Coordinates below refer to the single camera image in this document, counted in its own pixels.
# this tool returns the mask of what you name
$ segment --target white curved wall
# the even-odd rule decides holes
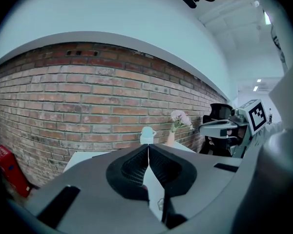
[[[48,44],[94,41],[154,55],[236,97],[223,53],[181,0],[22,0],[0,29],[0,63]]]

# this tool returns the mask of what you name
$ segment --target black slot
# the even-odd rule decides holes
[[[55,229],[79,192],[80,189],[75,186],[66,186],[39,214],[37,219]]]
[[[214,165],[214,167],[221,169],[221,170],[233,172],[233,173],[236,173],[236,171],[238,171],[238,169],[239,169],[239,167],[237,167],[237,166],[231,166],[231,165],[222,164],[222,163],[217,163],[216,165]]]

